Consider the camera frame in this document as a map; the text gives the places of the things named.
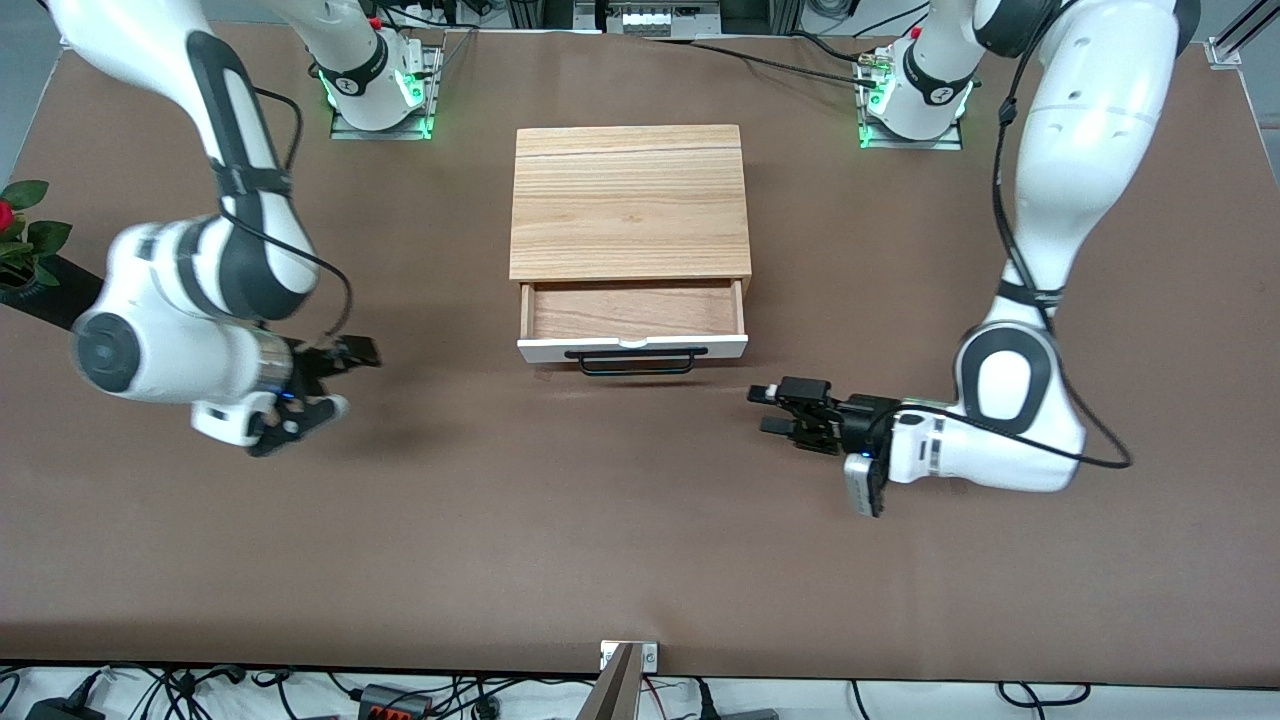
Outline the white power strip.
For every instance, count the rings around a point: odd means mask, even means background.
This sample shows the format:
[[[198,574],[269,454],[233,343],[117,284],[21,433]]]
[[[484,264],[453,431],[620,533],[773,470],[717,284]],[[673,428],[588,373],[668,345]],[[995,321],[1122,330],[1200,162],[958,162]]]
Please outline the white power strip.
[[[612,33],[645,38],[671,38],[675,32],[676,6],[669,3],[612,3],[607,28]]]

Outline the aluminium frame corner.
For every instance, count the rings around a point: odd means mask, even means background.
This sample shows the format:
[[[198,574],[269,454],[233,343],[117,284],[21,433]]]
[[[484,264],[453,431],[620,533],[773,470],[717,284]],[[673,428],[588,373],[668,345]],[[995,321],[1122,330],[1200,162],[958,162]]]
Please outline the aluminium frame corner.
[[[1280,0],[1251,0],[1249,4],[1206,44],[1206,58],[1215,70],[1242,64],[1242,51],[1256,41],[1276,19]]]

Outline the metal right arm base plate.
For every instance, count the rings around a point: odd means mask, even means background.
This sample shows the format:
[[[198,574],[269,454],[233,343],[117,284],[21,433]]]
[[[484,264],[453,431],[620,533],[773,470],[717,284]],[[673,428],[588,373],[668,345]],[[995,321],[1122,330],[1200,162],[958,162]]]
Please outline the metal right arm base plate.
[[[361,119],[372,119],[374,127],[356,126],[343,110],[349,100],[329,97],[332,106],[330,137],[333,140],[430,140],[434,135],[438,95],[442,83],[443,47],[422,46],[417,40],[399,54],[390,69],[388,85],[396,91],[376,91],[376,108],[358,109]]]

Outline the black box with orange connectors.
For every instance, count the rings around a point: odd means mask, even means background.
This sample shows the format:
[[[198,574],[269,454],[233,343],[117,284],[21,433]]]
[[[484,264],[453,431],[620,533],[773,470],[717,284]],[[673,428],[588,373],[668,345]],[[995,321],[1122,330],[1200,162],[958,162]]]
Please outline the black box with orange connectors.
[[[433,700],[420,691],[369,684],[358,697],[357,720],[428,720]]]

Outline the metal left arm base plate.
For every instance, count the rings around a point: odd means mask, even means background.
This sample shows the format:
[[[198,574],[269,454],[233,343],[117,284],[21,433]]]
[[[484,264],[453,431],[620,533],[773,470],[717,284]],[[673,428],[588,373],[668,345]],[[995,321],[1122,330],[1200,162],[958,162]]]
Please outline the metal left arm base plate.
[[[966,110],[966,100],[975,88],[975,78],[970,78],[963,90],[955,94],[957,100],[954,104],[954,115],[945,132],[929,138],[911,138],[900,135],[884,123],[887,110],[892,102],[895,91],[902,87],[895,77],[895,58],[891,46],[876,47],[870,53],[861,53],[852,63],[856,79],[869,79],[873,86],[856,91],[858,105],[858,136],[861,149],[913,149],[913,150],[947,150],[957,151],[963,149],[963,131],[960,120]]]

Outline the wooden drawer cabinet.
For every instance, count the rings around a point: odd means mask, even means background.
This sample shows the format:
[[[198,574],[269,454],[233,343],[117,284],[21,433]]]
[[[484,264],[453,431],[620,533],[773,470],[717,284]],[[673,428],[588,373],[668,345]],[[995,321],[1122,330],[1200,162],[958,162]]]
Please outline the wooden drawer cabinet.
[[[513,282],[751,277],[737,126],[518,129]]]

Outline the white drawer with black handle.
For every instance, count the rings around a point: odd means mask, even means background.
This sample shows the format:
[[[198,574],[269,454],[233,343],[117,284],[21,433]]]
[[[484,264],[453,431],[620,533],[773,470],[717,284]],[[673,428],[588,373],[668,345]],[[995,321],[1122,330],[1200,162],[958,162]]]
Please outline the white drawer with black handle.
[[[741,279],[539,282],[521,287],[517,347],[585,375],[684,374],[748,347]]]

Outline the black vase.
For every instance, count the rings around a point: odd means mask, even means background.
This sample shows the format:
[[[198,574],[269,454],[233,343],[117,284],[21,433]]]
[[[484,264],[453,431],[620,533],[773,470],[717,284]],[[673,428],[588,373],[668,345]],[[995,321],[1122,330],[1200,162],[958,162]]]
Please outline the black vase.
[[[97,301],[104,281],[58,255],[41,258],[38,269],[56,284],[41,283],[33,272],[22,275],[0,265],[0,304],[72,331],[76,320]]]

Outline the red rose with green leaves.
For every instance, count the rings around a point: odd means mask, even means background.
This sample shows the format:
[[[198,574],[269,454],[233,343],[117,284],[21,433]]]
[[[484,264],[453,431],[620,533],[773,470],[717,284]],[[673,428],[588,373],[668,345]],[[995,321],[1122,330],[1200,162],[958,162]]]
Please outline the red rose with green leaves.
[[[45,179],[19,179],[0,190],[0,291],[61,283],[52,261],[70,238],[72,224],[28,218],[49,188]]]

